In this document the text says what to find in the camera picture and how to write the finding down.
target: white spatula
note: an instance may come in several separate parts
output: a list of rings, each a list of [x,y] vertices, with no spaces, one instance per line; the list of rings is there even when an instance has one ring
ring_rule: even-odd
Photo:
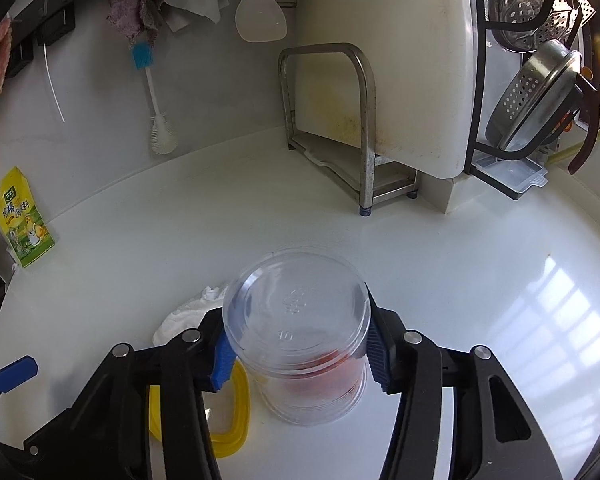
[[[242,0],[235,11],[235,27],[245,41],[262,43],[286,36],[284,12],[275,0]]]

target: cartoon chick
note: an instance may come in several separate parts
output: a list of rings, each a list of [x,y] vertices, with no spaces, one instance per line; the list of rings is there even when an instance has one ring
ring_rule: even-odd
[[[33,246],[38,245],[48,231],[45,227],[36,224],[29,214],[24,215],[24,221],[27,225],[27,236],[29,237],[29,243]]]

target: clear plastic box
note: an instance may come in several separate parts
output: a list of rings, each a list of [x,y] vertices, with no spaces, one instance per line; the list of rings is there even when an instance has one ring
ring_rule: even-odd
[[[517,193],[526,192],[531,186],[542,187],[548,170],[528,158],[500,160],[493,155],[481,153],[474,156],[474,164],[483,172]]]
[[[370,303],[345,260],[307,248],[271,254],[230,285],[222,315],[229,343],[282,419],[329,422],[362,396]]]

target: white cutting board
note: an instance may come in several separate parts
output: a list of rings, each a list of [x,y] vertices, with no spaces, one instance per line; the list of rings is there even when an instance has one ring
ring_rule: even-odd
[[[349,42],[376,78],[376,153],[438,178],[464,166],[474,102],[470,0],[298,0],[298,44]],[[360,145],[358,78],[344,54],[299,56],[300,130]]]

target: seasoning packet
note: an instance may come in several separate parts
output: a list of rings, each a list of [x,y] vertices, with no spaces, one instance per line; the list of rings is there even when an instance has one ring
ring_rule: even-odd
[[[36,208],[29,183],[18,168],[0,183],[0,228],[23,267],[55,244]]]

